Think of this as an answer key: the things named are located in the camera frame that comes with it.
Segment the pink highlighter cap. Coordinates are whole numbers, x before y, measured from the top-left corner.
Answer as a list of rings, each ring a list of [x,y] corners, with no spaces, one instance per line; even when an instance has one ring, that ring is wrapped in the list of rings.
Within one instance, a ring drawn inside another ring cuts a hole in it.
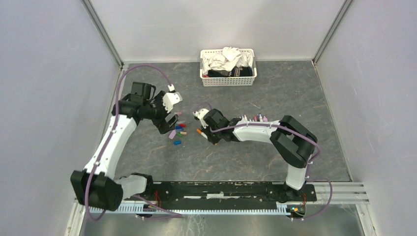
[[[175,130],[173,130],[173,131],[171,131],[171,133],[169,134],[169,136],[168,136],[168,138],[169,139],[174,139],[174,137],[177,135],[177,131],[175,131]]]

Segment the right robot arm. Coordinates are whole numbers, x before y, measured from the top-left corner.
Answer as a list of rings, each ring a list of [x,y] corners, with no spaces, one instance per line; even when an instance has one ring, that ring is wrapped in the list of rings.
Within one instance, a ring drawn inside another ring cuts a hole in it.
[[[291,201],[304,194],[307,166],[321,148],[318,139],[292,116],[275,121],[227,119],[218,109],[200,109],[193,113],[201,124],[202,135],[212,144],[254,141],[274,146],[288,165],[284,195]]]

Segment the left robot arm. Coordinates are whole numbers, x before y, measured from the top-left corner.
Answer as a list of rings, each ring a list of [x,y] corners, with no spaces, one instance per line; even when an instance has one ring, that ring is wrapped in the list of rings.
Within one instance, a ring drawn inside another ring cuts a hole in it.
[[[174,85],[168,85],[168,92],[155,91],[151,84],[134,82],[131,92],[113,106],[98,149],[83,170],[74,170],[70,177],[81,205],[115,211],[122,200],[135,194],[145,201],[154,196],[152,176],[132,173],[115,179],[115,171],[128,139],[142,120],[150,120],[160,134],[175,129],[179,117],[171,112],[182,101],[181,95]]]

